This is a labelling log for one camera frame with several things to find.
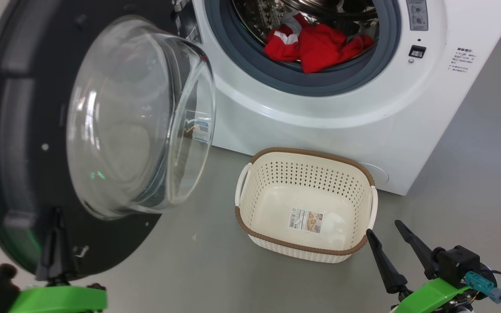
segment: white plastic basket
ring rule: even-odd
[[[259,246],[304,260],[338,263],[366,243],[378,193],[352,160],[271,148],[245,166],[235,191],[239,225]]]

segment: green bracket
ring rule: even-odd
[[[58,286],[22,291],[9,313],[79,313],[104,309],[107,309],[106,291]]]
[[[406,297],[395,313],[431,313],[468,289],[471,288],[466,286],[462,289],[455,289],[440,278],[431,280]]]

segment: gray rubber seal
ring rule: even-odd
[[[376,49],[321,73],[304,74],[297,63],[268,59],[263,47],[243,28],[231,0],[204,0],[214,35],[225,53],[251,77],[296,95],[322,97],[346,93],[378,76],[394,57],[401,34],[397,0],[373,0],[380,22]]]

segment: label on basket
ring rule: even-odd
[[[320,233],[322,218],[324,218],[323,214],[293,208],[289,216],[289,228]]]
[[[194,121],[193,139],[207,144],[210,140],[209,127],[210,125],[206,122]]]

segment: transparent glass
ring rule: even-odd
[[[112,23],[78,71],[67,158],[95,216],[159,213],[186,200],[203,171],[215,122],[206,55],[136,16]]]

